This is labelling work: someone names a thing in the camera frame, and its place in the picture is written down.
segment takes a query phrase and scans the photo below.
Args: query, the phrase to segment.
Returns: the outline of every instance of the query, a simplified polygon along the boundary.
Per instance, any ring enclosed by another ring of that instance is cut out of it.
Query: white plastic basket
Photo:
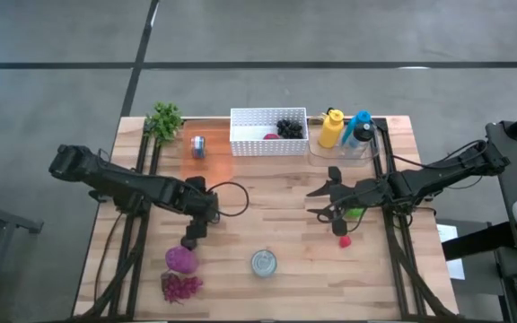
[[[276,122],[296,121],[302,126],[303,139],[270,139],[276,134]],[[231,151],[233,156],[304,155],[309,145],[306,108],[231,109]]]

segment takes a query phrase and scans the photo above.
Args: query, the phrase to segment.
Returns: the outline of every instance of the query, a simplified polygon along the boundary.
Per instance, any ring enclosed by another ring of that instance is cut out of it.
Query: potted plant
[[[146,115],[147,133],[154,136],[159,145],[172,141],[177,134],[182,120],[177,105],[157,101],[154,104],[155,113]]]

